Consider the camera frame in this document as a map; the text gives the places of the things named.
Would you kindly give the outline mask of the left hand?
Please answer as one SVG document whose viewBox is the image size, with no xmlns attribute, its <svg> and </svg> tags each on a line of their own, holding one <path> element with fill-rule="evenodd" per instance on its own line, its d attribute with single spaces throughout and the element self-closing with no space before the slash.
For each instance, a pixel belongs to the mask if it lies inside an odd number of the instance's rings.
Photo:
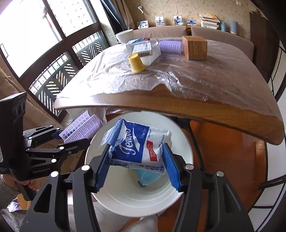
<svg viewBox="0 0 286 232">
<path fill-rule="evenodd" d="M 27 185 L 32 190 L 39 190 L 43 183 L 46 181 L 47 177 L 37 178 L 29 181 L 19 181 L 11 174 L 1 175 L 3 182 L 13 189 L 14 191 L 19 191 L 19 185 Z"/>
</svg>

